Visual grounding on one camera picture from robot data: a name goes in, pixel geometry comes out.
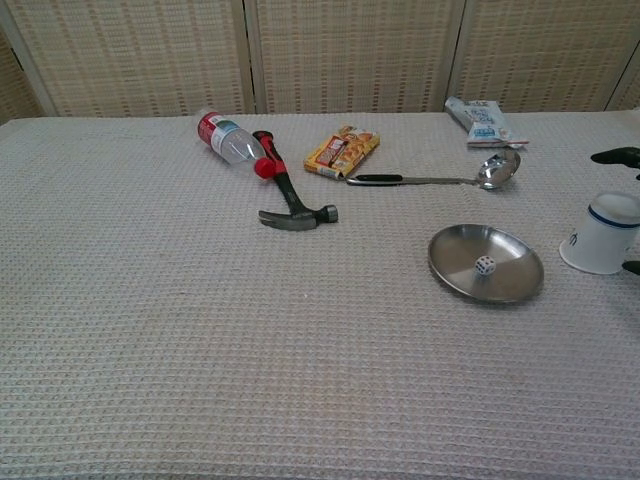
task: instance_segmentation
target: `black object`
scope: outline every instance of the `black object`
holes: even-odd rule
[[[591,160],[602,165],[626,165],[640,170],[640,148],[621,147],[591,155]]]
[[[635,273],[636,275],[640,275],[640,260],[624,262],[622,264],[622,268],[624,268],[625,270],[631,273]]]
[[[320,223],[334,223],[338,221],[338,209],[335,205],[325,205],[320,210],[307,208],[298,197],[282,157],[273,144],[273,134],[264,130],[253,132],[253,136],[260,142],[267,157],[275,164],[274,181],[284,195],[289,205],[289,215],[260,210],[258,218],[264,225],[281,230],[311,230]]]

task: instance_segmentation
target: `blue stripe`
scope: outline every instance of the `blue stripe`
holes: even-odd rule
[[[595,218],[596,220],[601,221],[602,223],[605,223],[607,225],[611,225],[612,227],[616,227],[616,228],[638,228],[640,227],[640,223],[618,223],[618,222],[614,222],[612,220],[608,220],[600,215],[598,215],[593,208],[591,208],[591,205],[589,205],[589,213],[591,214],[591,216],[593,218]]]

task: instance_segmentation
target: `orange snack box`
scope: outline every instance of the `orange snack box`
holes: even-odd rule
[[[342,180],[380,143],[380,135],[346,125],[316,148],[304,168],[335,180]]]

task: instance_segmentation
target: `hammer head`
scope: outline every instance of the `hammer head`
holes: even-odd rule
[[[320,223],[337,222],[338,209],[335,205],[326,205],[320,210],[306,210],[291,215],[260,210],[258,212],[258,218],[263,225],[267,225],[268,227],[300,232],[303,230],[312,230]]]

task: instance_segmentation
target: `plastic water bottle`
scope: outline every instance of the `plastic water bottle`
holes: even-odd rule
[[[273,162],[266,158],[264,148],[253,135],[218,112],[202,112],[206,110],[198,113],[198,135],[204,143],[232,166],[244,162],[262,178],[273,176]]]

